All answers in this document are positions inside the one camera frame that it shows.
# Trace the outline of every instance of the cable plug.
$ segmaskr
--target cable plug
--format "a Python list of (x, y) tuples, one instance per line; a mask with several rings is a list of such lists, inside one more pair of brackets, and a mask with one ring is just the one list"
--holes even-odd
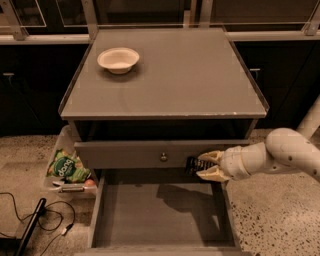
[(68, 226), (66, 226), (66, 227), (62, 230), (61, 235), (62, 235), (62, 236), (65, 236), (72, 227), (73, 227), (73, 223), (71, 223), (71, 224), (69, 224)]

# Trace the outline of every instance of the snack bag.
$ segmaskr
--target snack bag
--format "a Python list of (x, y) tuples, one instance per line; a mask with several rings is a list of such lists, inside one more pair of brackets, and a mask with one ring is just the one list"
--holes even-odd
[(90, 170), (83, 167), (79, 157), (75, 158), (63, 149), (57, 150), (47, 171), (47, 177), (61, 177), (67, 183), (83, 183), (90, 174)]

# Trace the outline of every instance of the drawer front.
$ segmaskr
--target drawer front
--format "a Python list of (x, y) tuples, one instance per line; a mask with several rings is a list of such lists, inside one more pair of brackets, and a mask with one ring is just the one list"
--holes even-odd
[(76, 142), (75, 149), (90, 169), (184, 167), (189, 156), (247, 145), (230, 141), (94, 141)]

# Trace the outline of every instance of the terrazzo floor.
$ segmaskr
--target terrazzo floor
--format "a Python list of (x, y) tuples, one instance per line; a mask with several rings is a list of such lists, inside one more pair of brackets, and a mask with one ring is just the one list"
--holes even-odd
[[(254, 130), (251, 143), (262, 141), (268, 130)], [(94, 199), (60, 198), (43, 190), (46, 166), (57, 136), (19, 136), (0, 138), (0, 192), (15, 196), (19, 216), (32, 213), (40, 198), (47, 204), (67, 200), (76, 210), (75, 225), (66, 236), (52, 242), (43, 255), (73, 255), (87, 247)], [(320, 141), (320, 132), (311, 139)], [(242, 250), (256, 256), (320, 255), (320, 184), (304, 173), (264, 175), (231, 181), (227, 185), (235, 232)], [(53, 232), (36, 227), (25, 255), (41, 255), (49, 242), (72, 221), (68, 206), (54, 210), (63, 214), (61, 227)], [(51, 213), (43, 217), (46, 227), (58, 223)], [(12, 200), (0, 195), (0, 232), (19, 236), (23, 225), (17, 220)], [(0, 256), (12, 252), (0, 248)]]

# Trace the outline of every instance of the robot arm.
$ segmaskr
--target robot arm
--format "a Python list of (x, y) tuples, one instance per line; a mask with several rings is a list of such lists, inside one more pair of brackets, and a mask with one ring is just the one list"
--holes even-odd
[(273, 130), (265, 143), (233, 147), (226, 151), (202, 154), (199, 160), (215, 166), (197, 172), (204, 180), (224, 182), (241, 180), (255, 173), (293, 173), (304, 171), (320, 178), (320, 151), (296, 131), (287, 128)]

